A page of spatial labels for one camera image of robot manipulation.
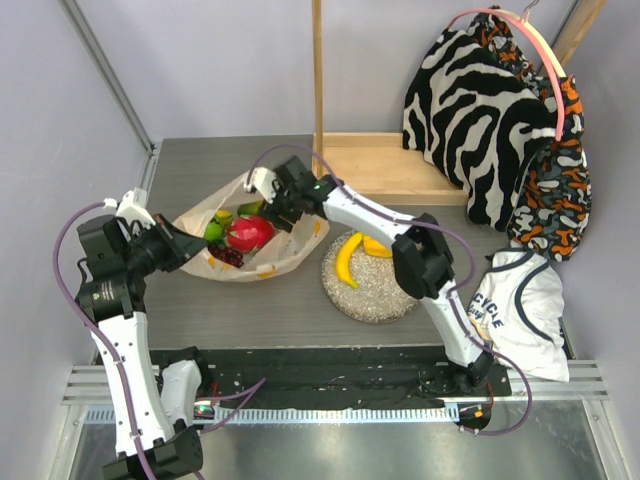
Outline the translucent plastic bag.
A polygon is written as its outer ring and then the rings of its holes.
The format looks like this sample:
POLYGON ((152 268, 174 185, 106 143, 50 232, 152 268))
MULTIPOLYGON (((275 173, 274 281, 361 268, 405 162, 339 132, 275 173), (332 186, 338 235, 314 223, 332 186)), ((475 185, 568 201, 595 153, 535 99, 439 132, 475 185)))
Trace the translucent plastic bag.
POLYGON ((290 232, 260 217, 264 199, 244 189, 245 179, 236 177, 173 221, 207 242, 182 271, 220 282, 264 280, 296 269, 326 237, 328 222, 318 216, 302 215, 290 232))

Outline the yellow fake bell pepper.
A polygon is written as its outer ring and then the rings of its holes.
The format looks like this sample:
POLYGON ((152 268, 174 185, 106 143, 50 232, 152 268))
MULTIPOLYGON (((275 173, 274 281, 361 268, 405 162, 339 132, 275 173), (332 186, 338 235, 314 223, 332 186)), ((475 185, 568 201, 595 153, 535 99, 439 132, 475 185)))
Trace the yellow fake bell pepper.
POLYGON ((387 247, 368 235, 363 236, 362 247, 364 252, 369 256, 376 258, 392 257, 392 252, 387 247))

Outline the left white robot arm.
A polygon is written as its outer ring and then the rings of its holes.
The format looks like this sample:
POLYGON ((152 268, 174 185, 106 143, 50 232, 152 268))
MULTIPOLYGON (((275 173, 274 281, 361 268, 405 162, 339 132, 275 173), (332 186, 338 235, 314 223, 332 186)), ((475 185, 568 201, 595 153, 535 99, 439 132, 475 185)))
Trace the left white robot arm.
POLYGON ((81 285, 76 302, 99 348, 116 421, 116 458, 102 475, 179 479, 196 474, 203 451, 193 407, 211 391, 213 375, 195 347, 179 351, 154 372, 144 294, 147 276, 182 267, 206 242, 160 214, 137 233, 126 233, 114 215, 91 219, 77 233, 91 278, 81 285))

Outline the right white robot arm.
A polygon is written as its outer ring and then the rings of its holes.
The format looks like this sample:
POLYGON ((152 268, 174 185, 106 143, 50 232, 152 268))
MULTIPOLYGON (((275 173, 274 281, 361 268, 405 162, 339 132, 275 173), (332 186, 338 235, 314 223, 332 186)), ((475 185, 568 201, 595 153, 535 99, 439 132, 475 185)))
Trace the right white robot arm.
POLYGON ((358 194, 329 173, 318 178, 296 156, 269 169, 254 166, 245 190, 259 193, 259 214, 290 231, 305 214, 363 233, 392 253, 395 281, 428 311, 450 364, 453 386, 465 395, 483 388, 493 365, 458 295, 449 234, 435 218, 401 214, 358 194))

